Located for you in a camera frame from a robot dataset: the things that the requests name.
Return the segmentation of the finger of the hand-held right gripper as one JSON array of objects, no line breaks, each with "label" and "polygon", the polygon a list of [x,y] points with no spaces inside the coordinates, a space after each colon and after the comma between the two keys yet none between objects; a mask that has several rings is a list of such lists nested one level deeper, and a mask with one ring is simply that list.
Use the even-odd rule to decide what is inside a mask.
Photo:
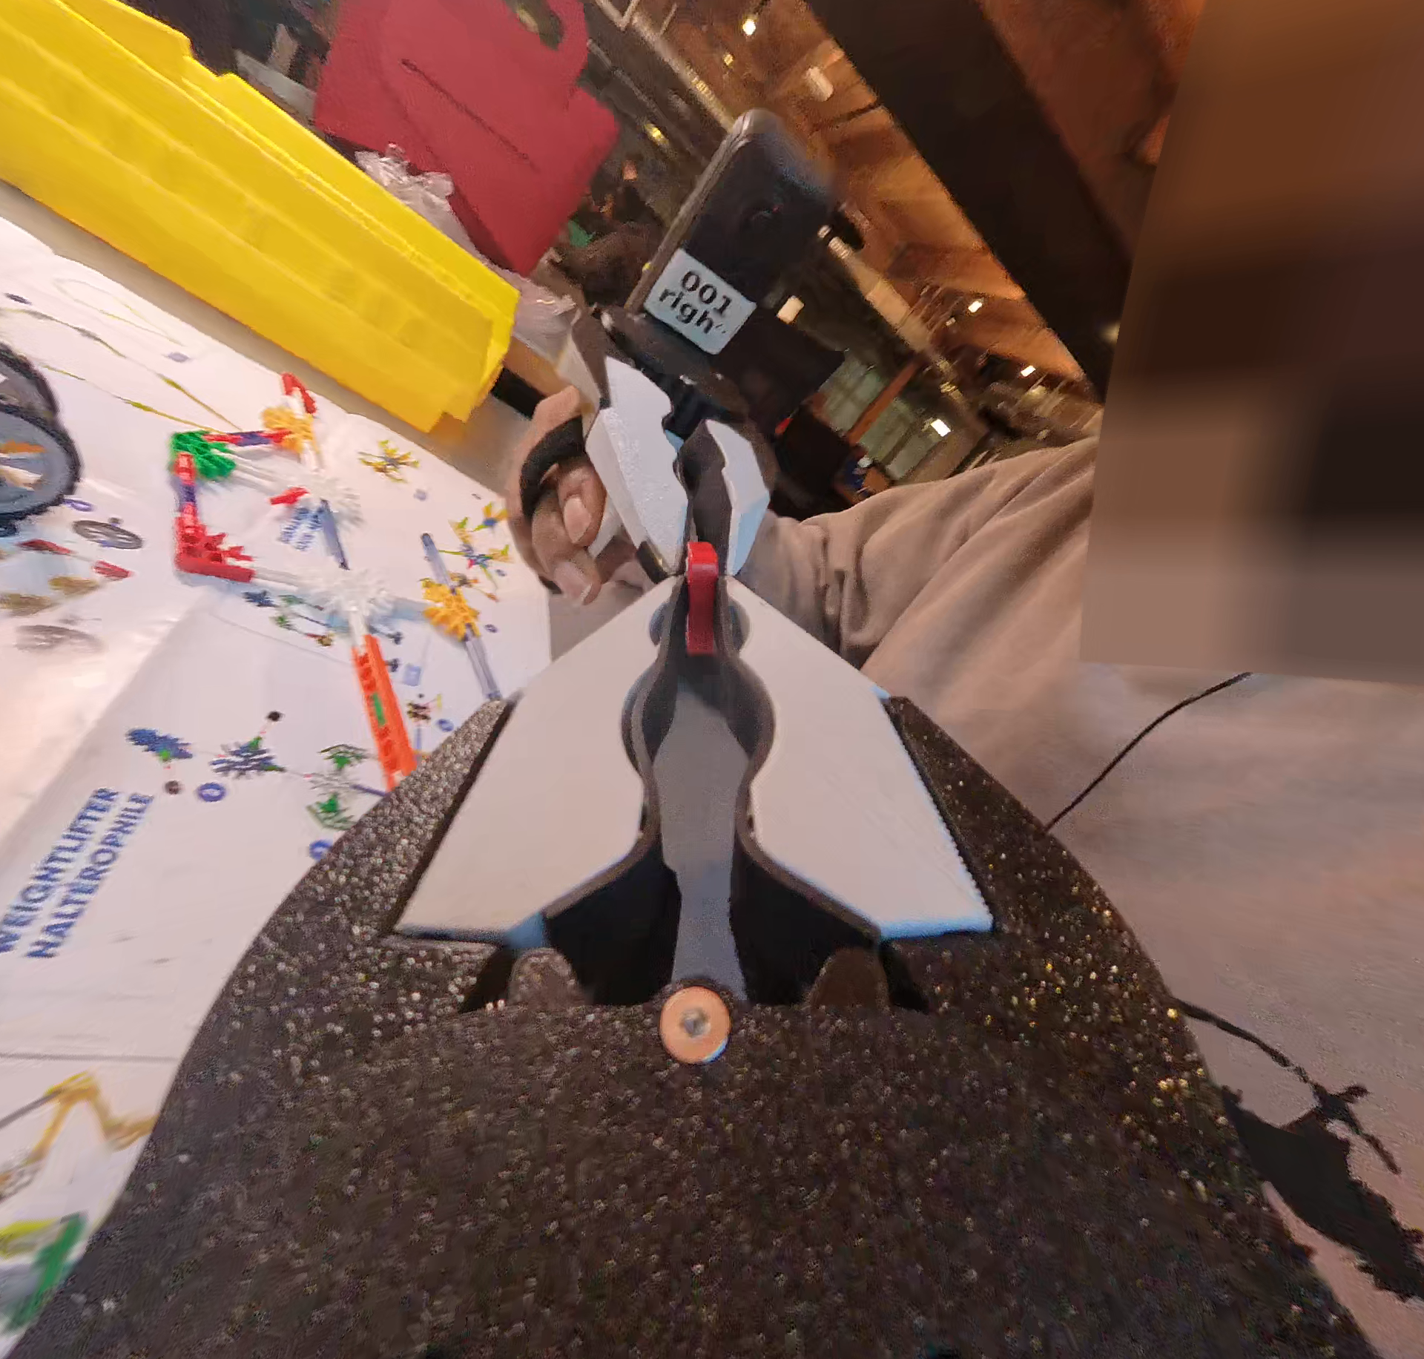
[{"label": "finger of the hand-held right gripper", "polygon": [[740,579],[771,505],[757,447],[736,429],[712,429],[719,463],[707,491],[707,540],[721,554],[721,571]]},{"label": "finger of the hand-held right gripper", "polygon": [[689,492],[678,447],[665,430],[670,396],[629,365],[605,368],[597,416],[586,424],[586,459],[605,488],[591,554],[617,539],[632,544],[653,584],[682,574]]}]

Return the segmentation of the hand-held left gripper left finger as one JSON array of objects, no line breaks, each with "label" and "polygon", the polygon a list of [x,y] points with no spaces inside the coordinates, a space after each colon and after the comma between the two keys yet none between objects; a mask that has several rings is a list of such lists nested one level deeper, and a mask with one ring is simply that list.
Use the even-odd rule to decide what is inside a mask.
[{"label": "hand-held left gripper left finger", "polygon": [[557,951],[595,1000],[648,1000],[673,978],[681,892],[662,854],[650,762],[628,739],[662,663],[666,582],[543,670],[496,731],[400,933]]}]

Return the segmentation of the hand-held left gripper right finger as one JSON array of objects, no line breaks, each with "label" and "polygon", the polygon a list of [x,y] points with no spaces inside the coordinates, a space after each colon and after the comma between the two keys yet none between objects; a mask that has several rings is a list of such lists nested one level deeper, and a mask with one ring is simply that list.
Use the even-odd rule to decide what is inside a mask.
[{"label": "hand-held left gripper right finger", "polygon": [[804,1000],[842,951],[990,933],[994,915],[890,699],[740,582],[721,687],[747,757],[729,924],[751,1000]]}]

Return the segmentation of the short red toy rod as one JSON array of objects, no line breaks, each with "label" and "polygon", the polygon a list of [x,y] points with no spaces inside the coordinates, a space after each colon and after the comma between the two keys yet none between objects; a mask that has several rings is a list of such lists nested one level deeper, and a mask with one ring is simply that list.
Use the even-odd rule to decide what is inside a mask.
[{"label": "short red toy rod", "polygon": [[723,563],[711,540],[692,540],[687,550],[687,654],[692,659],[712,662],[721,650],[719,614],[721,614]]}]

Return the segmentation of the colourful construction toy model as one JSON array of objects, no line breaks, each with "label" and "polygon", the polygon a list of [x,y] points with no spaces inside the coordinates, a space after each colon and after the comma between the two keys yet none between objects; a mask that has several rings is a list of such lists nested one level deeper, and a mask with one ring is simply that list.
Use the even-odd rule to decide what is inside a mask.
[{"label": "colourful construction toy model", "polygon": [[393,790],[452,722],[413,650],[436,649],[475,707],[546,662],[546,614],[515,564],[507,505],[367,421],[333,417],[292,372],[257,426],[174,434],[169,479],[183,579],[348,654],[369,746],[331,749],[331,778],[375,762]]}]

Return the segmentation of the yellow plastic bin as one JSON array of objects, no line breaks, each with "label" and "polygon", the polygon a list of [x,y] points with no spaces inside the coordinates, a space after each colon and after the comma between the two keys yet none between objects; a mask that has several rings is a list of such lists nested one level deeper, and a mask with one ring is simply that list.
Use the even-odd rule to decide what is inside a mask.
[{"label": "yellow plastic bin", "polygon": [[510,282],[119,0],[4,0],[4,183],[422,430],[500,377]]}]

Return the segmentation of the toy wheel pair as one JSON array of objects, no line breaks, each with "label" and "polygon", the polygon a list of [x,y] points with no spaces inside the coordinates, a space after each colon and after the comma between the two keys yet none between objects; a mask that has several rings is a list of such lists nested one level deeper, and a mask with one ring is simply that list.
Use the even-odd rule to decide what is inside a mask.
[{"label": "toy wheel pair", "polygon": [[56,508],[84,477],[48,377],[4,345],[4,532]]}]

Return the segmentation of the person's right forearm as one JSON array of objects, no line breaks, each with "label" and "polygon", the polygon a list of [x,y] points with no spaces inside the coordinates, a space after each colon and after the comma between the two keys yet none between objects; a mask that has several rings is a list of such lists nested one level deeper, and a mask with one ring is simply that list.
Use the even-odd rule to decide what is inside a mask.
[{"label": "person's right forearm", "polygon": [[1081,603],[1099,439],[997,461],[812,519],[765,516],[740,571],[769,608],[890,695],[926,709],[1013,650],[1064,634]]}]

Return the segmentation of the red box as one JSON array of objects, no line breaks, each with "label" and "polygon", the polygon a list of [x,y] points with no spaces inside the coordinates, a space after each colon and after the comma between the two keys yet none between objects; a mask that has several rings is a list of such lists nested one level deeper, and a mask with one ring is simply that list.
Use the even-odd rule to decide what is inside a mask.
[{"label": "red box", "polygon": [[586,37],[581,0],[337,0],[313,127],[447,175],[478,253],[530,275],[620,134]]}]

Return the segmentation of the white instruction sheet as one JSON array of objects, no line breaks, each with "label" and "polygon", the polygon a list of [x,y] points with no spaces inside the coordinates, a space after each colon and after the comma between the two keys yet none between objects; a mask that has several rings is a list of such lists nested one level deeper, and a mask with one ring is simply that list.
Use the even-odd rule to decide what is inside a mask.
[{"label": "white instruction sheet", "polygon": [[423,762],[550,663],[496,491],[4,223],[4,349],[80,455],[4,535],[4,1353],[261,924],[388,792],[333,535]]}]

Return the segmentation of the clear plastic bag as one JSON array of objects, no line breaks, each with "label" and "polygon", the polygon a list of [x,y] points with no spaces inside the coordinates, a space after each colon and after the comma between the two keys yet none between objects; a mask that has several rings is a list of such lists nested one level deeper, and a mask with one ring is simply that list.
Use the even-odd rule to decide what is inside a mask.
[{"label": "clear plastic bag", "polygon": [[357,167],[373,178],[387,194],[391,194],[403,207],[423,218],[440,233],[444,233],[456,247],[483,262],[487,271],[510,282],[519,298],[515,313],[515,341],[529,352],[538,354],[543,362],[557,365],[563,352],[571,344],[574,322],[579,313],[575,299],[557,294],[483,255],[466,228],[458,223],[452,208],[452,179],[447,175],[419,175],[403,155],[397,146],[388,146],[383,152],[357,151]]}]

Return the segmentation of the person's upper body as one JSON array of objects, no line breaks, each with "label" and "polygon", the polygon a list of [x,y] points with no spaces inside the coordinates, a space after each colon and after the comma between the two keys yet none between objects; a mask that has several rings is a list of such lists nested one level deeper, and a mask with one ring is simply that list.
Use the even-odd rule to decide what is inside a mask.
[{"label": "person's upper body", "polygon": [[1091,663],[1075,623],[926,709],[1146,945],[1298,1237],[1421,1316],[1421,691]]}]

